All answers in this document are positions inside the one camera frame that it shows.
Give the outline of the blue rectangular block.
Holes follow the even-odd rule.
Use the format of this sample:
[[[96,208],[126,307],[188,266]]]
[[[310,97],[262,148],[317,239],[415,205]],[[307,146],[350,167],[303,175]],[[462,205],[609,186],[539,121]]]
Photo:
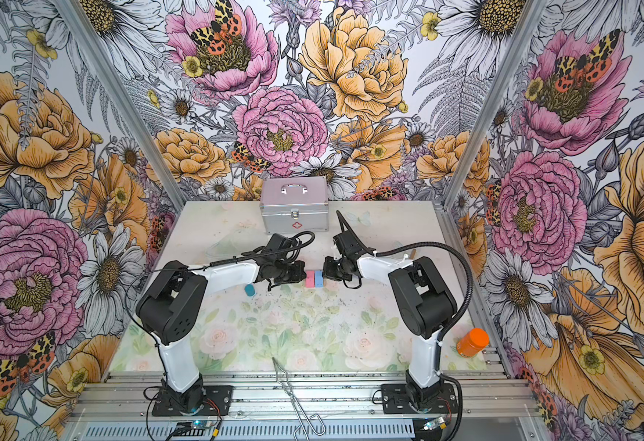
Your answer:
[[[323,288],[325,286],[325,278],[322,270],[316,270],[314,272],[314,286],[316,288]]]

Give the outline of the pink rectangular block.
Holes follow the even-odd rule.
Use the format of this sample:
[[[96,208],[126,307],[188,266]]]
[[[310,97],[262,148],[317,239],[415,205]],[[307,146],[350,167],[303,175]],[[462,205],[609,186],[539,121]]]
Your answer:
[[[305,272],[305,286],[307,288],[314,288],[316,286],[316,277],[314,276],[313,270],[307,270]]]

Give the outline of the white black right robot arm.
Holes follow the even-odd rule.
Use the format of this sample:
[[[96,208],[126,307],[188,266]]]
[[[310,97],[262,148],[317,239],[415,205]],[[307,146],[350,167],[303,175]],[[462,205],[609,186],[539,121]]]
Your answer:
[[[338,256],[325,258],[323,277],[345,286],[355,281],[356,290],[366,280],[391,289],[400,317],[414,336],[406,387],[401,395],[419,413],[436,410],[443,404],[448,413],[460,415],[461,384],[444,374],[440,364],[443,340],[463,318],[474,294],[468,260],[457,249],[439,242],[419,242],[379,252],[362,242],[340,211],[337,216],[340,233],[333,237],[333,242]],[[409,257],[409,252],[417,248],[438,248],[458,260],[467,279],[462,302],[457,302],[431,258]]]

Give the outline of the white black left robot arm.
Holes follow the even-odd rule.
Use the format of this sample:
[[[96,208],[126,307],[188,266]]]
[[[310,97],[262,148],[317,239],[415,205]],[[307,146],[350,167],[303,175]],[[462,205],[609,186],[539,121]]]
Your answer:
[[[292,237],[274,233],[268,242],[238,257],[207,266],[167,262],[136,304],[139,326],[154,338],[163,366],[154,415],[215,415],[228,413],[222,393],[207,391],[191,348],[191,332],[204,298],[237,286],[268,283],[272,290],[296,284],[306,277],[303,248],[316,235],[304,231]]]

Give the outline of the teal rounded block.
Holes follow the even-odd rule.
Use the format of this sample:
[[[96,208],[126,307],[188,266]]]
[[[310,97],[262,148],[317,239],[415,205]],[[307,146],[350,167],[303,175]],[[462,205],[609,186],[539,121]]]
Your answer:
[[[245,293],[248,297],[254,297],[256,295],[256,288],[253,284],[248,284],[245,286]]]

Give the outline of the silver aluminium case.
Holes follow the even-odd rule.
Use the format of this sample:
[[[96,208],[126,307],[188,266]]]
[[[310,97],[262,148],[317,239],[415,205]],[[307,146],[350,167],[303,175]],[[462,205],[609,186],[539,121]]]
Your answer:
[[[329,228],[327,182],[321,176],[267,179],[259,206],[268,234],[321,233]]]

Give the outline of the orange plastic bottle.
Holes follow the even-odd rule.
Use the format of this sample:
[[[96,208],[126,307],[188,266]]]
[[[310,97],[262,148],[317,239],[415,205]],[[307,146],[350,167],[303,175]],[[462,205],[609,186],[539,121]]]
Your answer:
[[[463,358],[473,358],[490,344],[490,337],[481,328],[472,328],[456,344],[457,352]]]

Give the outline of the left green circuit board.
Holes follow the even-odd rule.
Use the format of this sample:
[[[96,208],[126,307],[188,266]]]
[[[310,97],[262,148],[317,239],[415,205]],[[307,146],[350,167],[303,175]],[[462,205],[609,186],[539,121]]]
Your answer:
[[[173,437],[216,437],[219,424],[212,421],[195,420],[178,423],[171,433]]]

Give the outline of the green circuit board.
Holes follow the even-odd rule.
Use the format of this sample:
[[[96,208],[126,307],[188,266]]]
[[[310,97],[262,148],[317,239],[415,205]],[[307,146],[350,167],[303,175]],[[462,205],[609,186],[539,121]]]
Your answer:
[[[212,421],[195,420],[178,423],[171,433],[173,437],[216,437],[219,424]]]
[[[442,416],[428,420],[423,424],[424,431],[444,430],[446,427],[447,421]]]

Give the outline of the right green circuit board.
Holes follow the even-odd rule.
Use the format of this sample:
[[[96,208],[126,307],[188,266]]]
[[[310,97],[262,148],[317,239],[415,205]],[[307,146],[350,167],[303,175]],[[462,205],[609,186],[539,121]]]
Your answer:
[[[424,431],[444,430],[446,427],[447,421],[442,416],[428,420],[423,424]]]

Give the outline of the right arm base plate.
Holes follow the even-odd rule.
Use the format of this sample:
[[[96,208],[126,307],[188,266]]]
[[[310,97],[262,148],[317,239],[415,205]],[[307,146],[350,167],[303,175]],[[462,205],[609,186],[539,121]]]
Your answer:
[[[455,415],[459,394],[455,387],[440,381],[428,388],[412,384],[382,384],[382,409],[386,415]]]

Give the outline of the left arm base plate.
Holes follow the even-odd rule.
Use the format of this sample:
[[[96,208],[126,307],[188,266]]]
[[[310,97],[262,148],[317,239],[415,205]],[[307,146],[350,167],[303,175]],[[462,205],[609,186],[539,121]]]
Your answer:
[[[152,408],[157,417],[226,416],[232,402],[231,386],[202,386],[194,384],[185,392],[169,386],[160,388]]]

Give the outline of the aluminium rail frame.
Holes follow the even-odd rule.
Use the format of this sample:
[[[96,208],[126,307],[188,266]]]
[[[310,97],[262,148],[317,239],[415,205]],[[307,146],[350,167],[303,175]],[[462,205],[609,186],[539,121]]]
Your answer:
[[[382,409],[382,384],[406,384],[400,372],[290,373],[292,387],[311,415],[327,419],[382,418],[402,416],[430,418],[439,415],[386,415]],[[539,406],[525,380],[511,380],[500,372],[454,371],[461,384],[465,418],[536,417]],[[204,375],[204,386],[231,386],[228,420],[295,420],[288,396],[281,390],[275,372],[221,372]],[[106,382],[86,387],[74,406],[74,418],[85,421],[156,422],[182,418],[152,415],[158,376],[125,372],[112,374]]]

